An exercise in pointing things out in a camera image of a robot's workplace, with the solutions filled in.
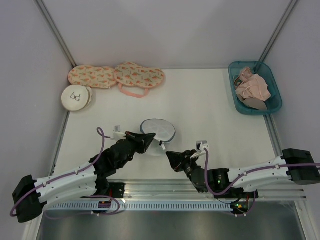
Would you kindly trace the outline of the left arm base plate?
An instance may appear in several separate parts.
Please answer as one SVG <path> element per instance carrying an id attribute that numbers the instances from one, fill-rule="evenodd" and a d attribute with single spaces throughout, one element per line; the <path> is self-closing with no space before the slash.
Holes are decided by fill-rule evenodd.
<path id="1" fill-rule="evenodd" d="M 126 184 L 123 182 L 111 182 L 102 187 L 102 189 L 97 190 L 96 195 L 122 199 L 125 193 L 125 186 Z"/>

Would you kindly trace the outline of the white mesh laundry bag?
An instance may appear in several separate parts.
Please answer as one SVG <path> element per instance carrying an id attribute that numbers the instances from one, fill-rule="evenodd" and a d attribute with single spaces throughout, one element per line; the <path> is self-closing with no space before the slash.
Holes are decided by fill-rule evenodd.
<path id="1" fill-rule="evenodd" d="M 142 134 L 155 134 L 155 137 L 148 147 L 146 154 L 149 156 L 160 157 L 165 155 L 167 145 L 174 139 L 176 129 L 172 123 L 164 119 L 147 119 L 140 125 Z"/>

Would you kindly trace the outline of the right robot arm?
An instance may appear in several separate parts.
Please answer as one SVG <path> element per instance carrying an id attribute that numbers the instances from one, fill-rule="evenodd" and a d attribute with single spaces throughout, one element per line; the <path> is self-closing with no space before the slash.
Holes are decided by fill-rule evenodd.
<path id="1" fill-rule="evenodd" d="M 258 198 L 258 190 L 269 185 L 293 182 L 313 185 L 320 182 L 320 165 L 309 151 L 288 148 L 266 163 L 242 168 L 209 169 L 209 151 L 168 151 L 171 168 L 184 172 L 198 193 L 210 193 L 215 199 Z"/>

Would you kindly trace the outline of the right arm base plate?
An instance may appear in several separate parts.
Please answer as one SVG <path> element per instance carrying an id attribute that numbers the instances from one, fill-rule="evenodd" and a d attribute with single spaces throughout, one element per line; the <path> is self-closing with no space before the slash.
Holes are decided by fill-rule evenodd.
<path id="1" fill-rule="evenodd" d="M 226 200 L 238 200 L 238 199 L 253 199 L 255 197 L 258 198 L 259 194 L 258 191 L 251 191 L 251 192 L 245 192 L 243 188 L 230 188 L 226 193 L 222 195 L 214 195 L 213 197 L 215 199 L 226 199 Z"/>

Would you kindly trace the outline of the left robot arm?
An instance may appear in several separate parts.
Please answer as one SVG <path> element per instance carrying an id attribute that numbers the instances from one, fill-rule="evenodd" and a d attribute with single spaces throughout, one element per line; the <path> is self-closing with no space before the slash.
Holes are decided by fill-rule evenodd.
<path id="1" fill-rule="evenodd" d="M 65 201 L 106 197 L 110 188 L 107 178 L 132 161 L 135 154 L 144 154 L 155 136 L 127 131 L 114 145 L 101 148 L 98 155 L 73 170 L 37 179 L 23 177 L 12 193 L 10 216 L 26 223 Z"/>

